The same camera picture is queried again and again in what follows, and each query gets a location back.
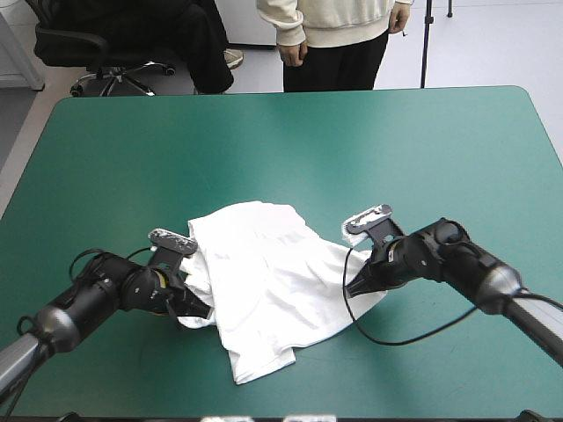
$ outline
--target sleeve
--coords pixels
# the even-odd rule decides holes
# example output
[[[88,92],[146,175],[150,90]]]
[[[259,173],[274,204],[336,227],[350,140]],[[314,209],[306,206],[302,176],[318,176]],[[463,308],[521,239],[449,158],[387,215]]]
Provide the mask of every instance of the sleeve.
[[[260,17],[275,26],[277,43],[296,46],[305,41],[303,14],[297,9],[297,0],[256,0]]]

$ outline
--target chair armrest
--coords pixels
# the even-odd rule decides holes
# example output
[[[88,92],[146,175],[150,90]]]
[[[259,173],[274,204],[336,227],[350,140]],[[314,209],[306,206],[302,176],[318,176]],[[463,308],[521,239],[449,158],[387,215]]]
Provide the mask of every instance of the chair armrest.
[[[107,54],[109,53],[109,44],[107,43],[107,41],[94,33],[78,33],[75,31],[45,29],[41,28],[39,25],[35,27],[35,32],[37,33],[38,37],[40,36],[44,41],[47,42],[56,43],[57,41],[60,42],[62,40],[68,40],[85,42],[87,44],[95,46],[98,49],[99,53],[92,63],[92,67],[94,69],[101,68],[102,63],[107,58]]]

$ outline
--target chair wheel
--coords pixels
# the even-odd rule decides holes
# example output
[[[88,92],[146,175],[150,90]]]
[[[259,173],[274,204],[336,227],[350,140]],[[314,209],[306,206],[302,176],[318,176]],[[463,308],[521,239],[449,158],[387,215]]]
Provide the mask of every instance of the chair wheel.
[[[73,97],[82,97],[84,95],[84,88],[82,85],[72,85],[70,87],[70,95]]]
[[[162,71],[165,73],[166,76],[176,75],[176,68],[174,68],[173,66],[166,66],[165,68],[162,69]]]

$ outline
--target green table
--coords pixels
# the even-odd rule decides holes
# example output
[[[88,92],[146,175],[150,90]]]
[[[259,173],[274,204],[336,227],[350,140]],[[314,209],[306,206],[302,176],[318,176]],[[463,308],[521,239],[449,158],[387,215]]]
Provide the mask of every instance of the green table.
[[[516,87],[294,95],[66,99],[57,105],[0,221],[0,344],[18,317],[63,291],[74,256],[125,255],[166,227],[235,202],[289,203],[326,239],[389,203],[412,231],[447,216],[563,298],[563,173]],[[434,328],[469,307],[427,280],[363,318],[381,338]],[[235,386],[215,328],[120,312],[31,380],[17,414],[340,417],[563,414],[563,373],[502,317],[476,315],[402,348],[354,329]]]

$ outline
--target chair base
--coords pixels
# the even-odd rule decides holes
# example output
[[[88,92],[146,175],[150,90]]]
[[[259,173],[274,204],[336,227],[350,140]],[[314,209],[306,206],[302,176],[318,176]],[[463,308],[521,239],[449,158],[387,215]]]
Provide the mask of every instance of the chair base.
[[[99,94],[100,97],[109,97],[115,85],[122,83],[127,83],[134,87],[136,90],[142,92],[144,95],[153,97],[156,94],[149,86],[134,79],[129,74],[134,73],[138,70],[152,68],[154,66],[159,67],[166,76],[173,76],[176,74],[176,68],[174,68],[173,65],[159,62],[146,62],[145,64],[137,66],[136,68],[112,67],[108,68],[108,70],[99,69],[97,73],[90,73],[78,79],[74,83],[74,85],[70,87],[70,95],[72,95],[73,97],[82,97],[84,95],[84,88],[82,86],[84,82],[94,79],[104,79],[107,80],[107,84]]]

